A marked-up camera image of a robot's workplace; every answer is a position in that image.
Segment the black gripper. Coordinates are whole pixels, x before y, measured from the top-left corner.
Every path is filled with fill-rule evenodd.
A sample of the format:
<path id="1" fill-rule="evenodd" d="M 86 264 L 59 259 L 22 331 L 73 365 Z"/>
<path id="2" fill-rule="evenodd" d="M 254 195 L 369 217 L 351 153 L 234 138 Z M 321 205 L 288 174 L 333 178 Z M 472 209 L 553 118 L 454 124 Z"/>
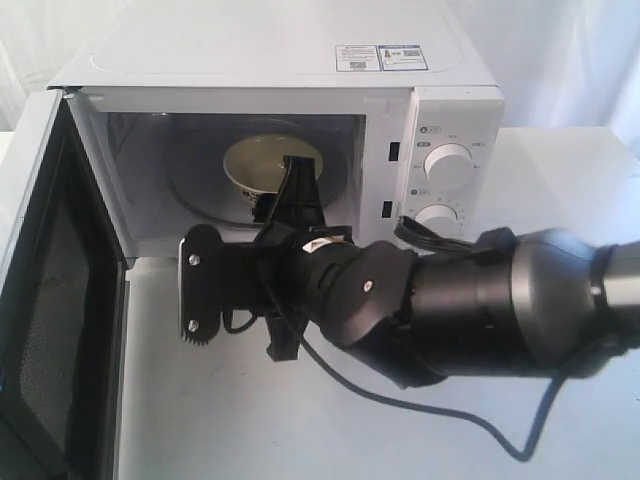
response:
<path id="1" fill-rule="evenodd" d="M 239 334 L 264 318 L 270 340 L 266 352 L 273 361 L 298 358 L 298 336 L 309 323 L 295 306 L 281 314 L 276 302 L 299 301 L 311 291 L 309 280 L 322 271 L 313 264 L 312 254 L 334 243 L 353 245 L 350 226 L 325 226 L 315 160 L 294 155 L 283 160 L 286 172 L 278 193 L 258 195 L 252 208 L 253 223 L 262 225 L 274 205 L 273 229 L 263 239 L 225 243 L 219 251 L 223 327 Z"/>

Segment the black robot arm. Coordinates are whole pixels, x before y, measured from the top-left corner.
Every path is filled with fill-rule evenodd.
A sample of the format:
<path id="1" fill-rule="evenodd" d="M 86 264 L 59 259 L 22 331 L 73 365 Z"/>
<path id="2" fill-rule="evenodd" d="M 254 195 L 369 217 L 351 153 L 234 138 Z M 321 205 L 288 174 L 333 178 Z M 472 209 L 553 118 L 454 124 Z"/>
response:
<path id="1" fill-rule="evenodd" d="M 475 241 L 401 217 L 398 244 L 326 224 L 311 162 L 289 157 L 261 231 L 219 249 L 226 310 L 264 315 L 275 360 L 308 323 L 403 387 L 452 376 L 587 378 L 639 345 L 639 246 L 563 230 Z"/>

